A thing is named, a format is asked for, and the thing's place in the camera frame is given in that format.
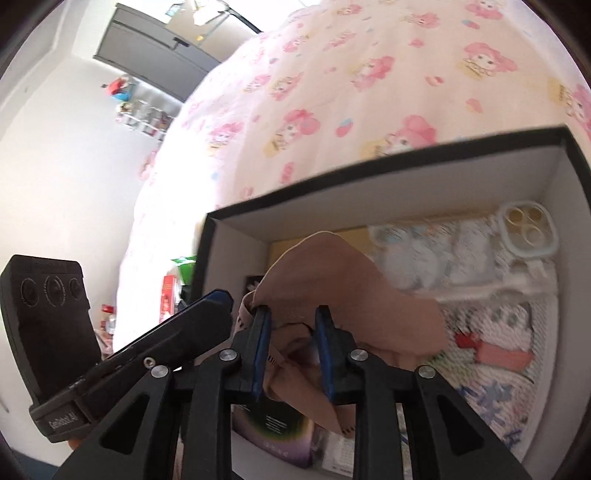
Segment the person's left hand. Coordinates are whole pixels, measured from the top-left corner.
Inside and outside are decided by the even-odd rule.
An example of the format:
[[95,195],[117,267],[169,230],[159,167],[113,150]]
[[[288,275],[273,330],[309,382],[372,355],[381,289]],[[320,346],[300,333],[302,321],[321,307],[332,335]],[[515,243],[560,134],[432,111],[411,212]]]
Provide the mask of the person's left hand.
[[67,443],[72,450],[76,450],[83,443],[83,439],[71,438],[67,440]]

